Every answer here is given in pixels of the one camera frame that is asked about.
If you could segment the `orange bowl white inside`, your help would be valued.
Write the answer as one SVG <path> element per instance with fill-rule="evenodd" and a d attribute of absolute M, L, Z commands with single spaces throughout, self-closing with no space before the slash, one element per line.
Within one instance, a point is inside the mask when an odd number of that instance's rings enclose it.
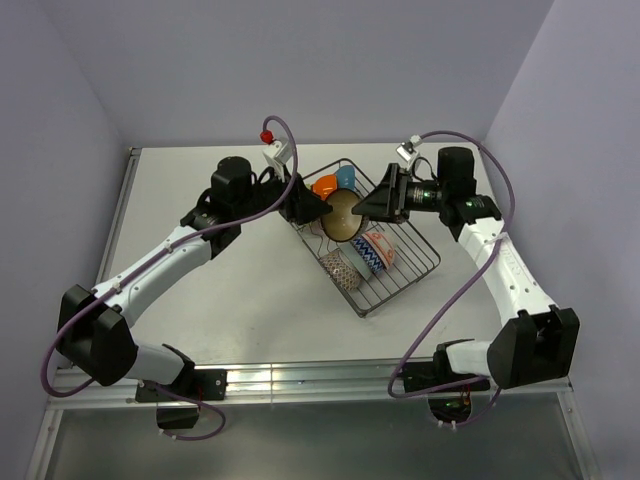
<path fill-rule="evenodd" d="M 325 200 L 338 189 L 338 181 L 335 174 L 328 174 L 318 178 L 311 186 L 311 191 Z"/>

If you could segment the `olive patterned bowl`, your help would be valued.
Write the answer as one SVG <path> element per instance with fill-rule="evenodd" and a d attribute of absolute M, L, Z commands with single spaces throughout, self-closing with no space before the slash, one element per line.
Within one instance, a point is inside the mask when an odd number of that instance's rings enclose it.
<path fill-rule="evenodd" d="M 332 211 L 320 218 L 320 225 L 329 239 L 348 242 L 364 231 L 368 219 L 352 212 L 360 200 L 359 194 L 350 189 L 337 189 L 327 196 L 325 202 Z"/>

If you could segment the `blue ceramic bowl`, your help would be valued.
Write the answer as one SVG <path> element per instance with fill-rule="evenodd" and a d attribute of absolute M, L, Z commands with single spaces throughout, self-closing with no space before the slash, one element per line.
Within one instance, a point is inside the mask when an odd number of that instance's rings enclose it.
<path fill-rule="evenodd" d="M 337 181 L 337 187 L 339 189 L 348 189 L 355 191 L 356 187 L 356 172 L 355 167 L 351 164 L 345 164 L 339 167 L 334 173 Z"/>

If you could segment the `orange floral bowl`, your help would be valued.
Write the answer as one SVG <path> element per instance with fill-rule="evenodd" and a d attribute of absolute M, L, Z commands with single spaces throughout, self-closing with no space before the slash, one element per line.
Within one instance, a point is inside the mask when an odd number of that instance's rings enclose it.
<path fill-rule="evenodd" d="M 396 255 L 394 235 L 385 230 L 371 230 L 364 233 L 363 238 L 376 251 L 384 268 L 389 269 L 393 265 Z"/>

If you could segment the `orange patterned bowl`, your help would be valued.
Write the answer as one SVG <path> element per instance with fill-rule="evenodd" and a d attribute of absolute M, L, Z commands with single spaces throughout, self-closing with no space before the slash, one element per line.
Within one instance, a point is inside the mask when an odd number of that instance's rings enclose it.
<path fill-rule="evenodd" d="M 382 257 L 378 254 L 372 244 L 364 238 L 363 235 L 355 237 L 350 241 L 350 245 L 355 249 L 356 253 L 364 260 L 369 270 L 373 274 L 386 269 Z"/>

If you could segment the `brown patterned bowl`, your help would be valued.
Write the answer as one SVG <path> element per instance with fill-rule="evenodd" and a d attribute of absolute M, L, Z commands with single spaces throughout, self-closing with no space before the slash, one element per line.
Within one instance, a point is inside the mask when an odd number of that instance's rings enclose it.
<path fill-rule="evenodd" d="M 359 287 L 361 283 L 359 272 L 339 249 L 323 255 L 319 261 L 332 280 L 345 291 L 353 291 Z"/>

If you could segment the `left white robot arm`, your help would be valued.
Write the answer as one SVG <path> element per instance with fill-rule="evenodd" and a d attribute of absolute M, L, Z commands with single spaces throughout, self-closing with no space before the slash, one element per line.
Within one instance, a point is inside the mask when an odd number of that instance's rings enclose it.
<path fill-rule="evenodd" d="M 304 225 L 332 212 L 299 174 L 266 168 L 253 172 L 243 157 L 222 159 L 210 186 L 179 225 L 134 265 L 91 289 L 75 285 L 61 301 L 56 350 L 91 380 L 110 386 L 128 378 L 159 388 L 172 399 L 195 389 L 195 363 L 167 345 L 136 341 L 139 317 L 191 271 L 222 253 L 241 226 L 277 211 Z"/>

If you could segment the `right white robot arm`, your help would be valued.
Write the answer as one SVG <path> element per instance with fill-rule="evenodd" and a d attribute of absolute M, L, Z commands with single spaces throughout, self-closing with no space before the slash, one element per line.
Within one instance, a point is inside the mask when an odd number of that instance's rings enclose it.
<path fill-rule="evenodd" d="M 507 233 L 507 218 L 476 191 L 475 159 L 466 147 L 438 152 L 434 179 L 415 181 L 396 163 L 353 213 L 399 224 L 413 211 L 434 212 L 476 264 L 496 304 L 501 329 L 491 341 L 462 339 L 437 346 L 426 387 L 452 390 L 491 380 L 502 389 L 568 375 L 580 322 L 534 279 Z"/>

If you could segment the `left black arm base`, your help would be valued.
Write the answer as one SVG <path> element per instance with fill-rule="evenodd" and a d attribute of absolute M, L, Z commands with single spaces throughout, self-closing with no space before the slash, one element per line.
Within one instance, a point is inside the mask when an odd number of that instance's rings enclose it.
<path fill-rule="evenodd" d="M 160 429 L 185 435 L 194 428 L 199 429 L 214 415 L 201 403 L 223 401 L 226 388 L 225 369 L 195 369 L 170 385 L 157 386 L 151 381 L 141 381 L 134 401 L 156 406 L 156 424 Z"/>

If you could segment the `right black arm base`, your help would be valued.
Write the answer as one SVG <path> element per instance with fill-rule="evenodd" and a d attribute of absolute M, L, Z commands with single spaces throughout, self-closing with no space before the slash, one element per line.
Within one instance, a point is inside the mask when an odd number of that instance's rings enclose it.
<path fill-rule="evenodd" d="M 441 384 L 471 380 L 471 374 L 440 374 L 432 361 L 409 362 L 401 370 L 405 393 L 433 388 Z M 471 383 L 461 384 L 442 390 L 436 390 L 437 398 L 428 397 L 431 413 L 437 421 L 450 425 L 467 421 L 472 414 L 472 398 L 474 392 L 486 392 L 491 389 L 489 380 L 483 379 Z"/>

